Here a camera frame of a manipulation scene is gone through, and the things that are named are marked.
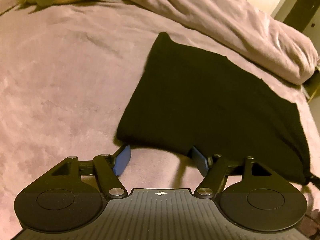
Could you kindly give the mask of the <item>black garment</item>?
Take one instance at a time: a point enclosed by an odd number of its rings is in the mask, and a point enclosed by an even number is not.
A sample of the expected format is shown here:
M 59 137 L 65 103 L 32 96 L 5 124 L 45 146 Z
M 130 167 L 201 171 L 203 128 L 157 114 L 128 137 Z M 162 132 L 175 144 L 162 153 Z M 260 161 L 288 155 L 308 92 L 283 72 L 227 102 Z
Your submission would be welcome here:
M 295 103 L 227 57 L 160 33 L 117 128 L 117 138 L 206 158 L 247 156 L 306 185 L 310 152 Z

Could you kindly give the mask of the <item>purple bed sheet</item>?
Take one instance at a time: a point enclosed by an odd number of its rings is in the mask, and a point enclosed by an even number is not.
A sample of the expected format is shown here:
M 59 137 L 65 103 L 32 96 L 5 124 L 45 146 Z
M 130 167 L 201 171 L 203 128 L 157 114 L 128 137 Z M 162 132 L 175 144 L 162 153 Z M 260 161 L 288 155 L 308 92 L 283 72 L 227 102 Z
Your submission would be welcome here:
M 37 9 L 1 0 L 1 239 L 21 230 L 17 194 L 70 155 L 114 153 L 123 111 L 157 35 L 227 56 L 297 104 L 319 173 L 319 134 L 297 86 L 198 31 L 118 0 Z

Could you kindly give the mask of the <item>purple rumpled duvet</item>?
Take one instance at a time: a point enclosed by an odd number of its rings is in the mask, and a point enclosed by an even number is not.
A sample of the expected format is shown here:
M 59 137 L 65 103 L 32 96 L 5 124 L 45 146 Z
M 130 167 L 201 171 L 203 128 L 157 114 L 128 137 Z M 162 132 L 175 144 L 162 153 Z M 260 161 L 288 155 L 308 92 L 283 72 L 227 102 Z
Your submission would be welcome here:
M 310 38 L 246 0 L 128 0 L 195 29 L 300 85 L 319 63 Z

